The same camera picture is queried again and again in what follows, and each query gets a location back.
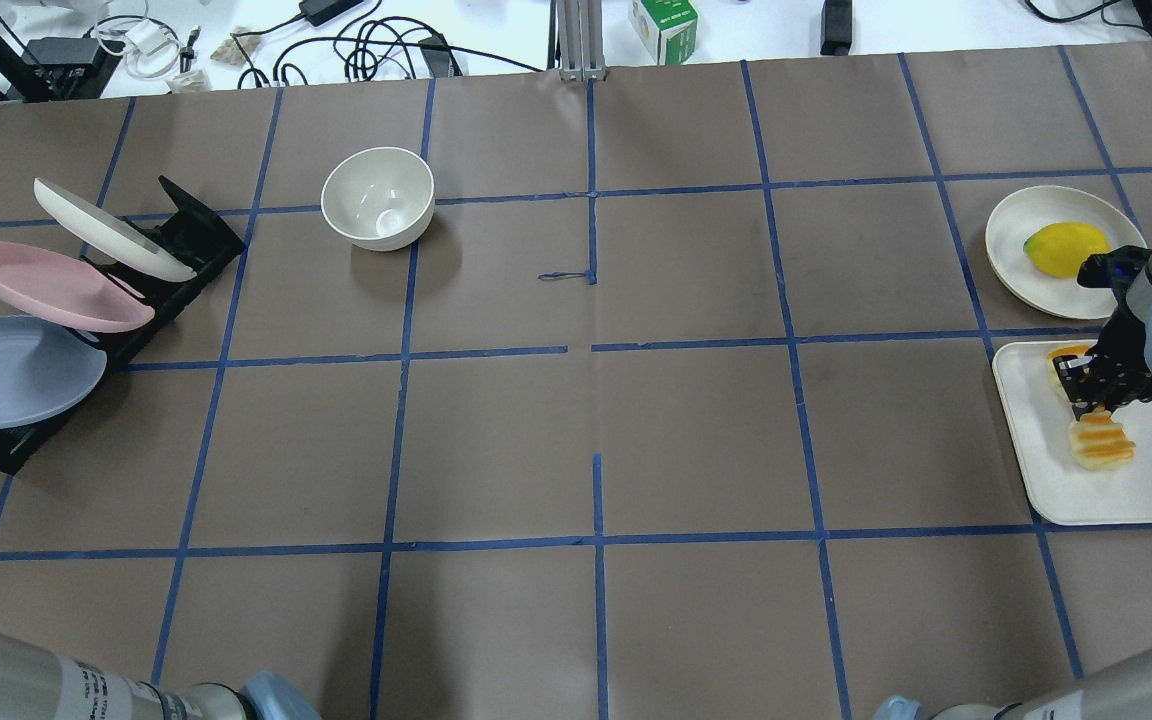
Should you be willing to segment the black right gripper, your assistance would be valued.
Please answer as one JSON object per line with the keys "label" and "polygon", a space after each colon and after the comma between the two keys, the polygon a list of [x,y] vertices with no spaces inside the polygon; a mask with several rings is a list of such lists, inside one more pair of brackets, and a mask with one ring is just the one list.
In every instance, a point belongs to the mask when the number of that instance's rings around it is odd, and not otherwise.
{"label": "black right gripper", "polygon": [[1130,306],[1117,306],[1087,351],[1055,361],[1076,420],[1137,401],[1152,402],[1152,370],[1144,348],[1146,323]]}

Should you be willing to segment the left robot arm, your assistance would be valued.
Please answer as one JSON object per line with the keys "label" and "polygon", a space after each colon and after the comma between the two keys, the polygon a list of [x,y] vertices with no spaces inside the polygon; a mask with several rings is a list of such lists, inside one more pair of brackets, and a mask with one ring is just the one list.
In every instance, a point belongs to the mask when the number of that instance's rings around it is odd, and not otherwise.
{"label": "left robot arm", "polygon": [[283,676],[238,691],[202,683],[182,692],[99,669],[0,632],[0,719],[317,719]]}

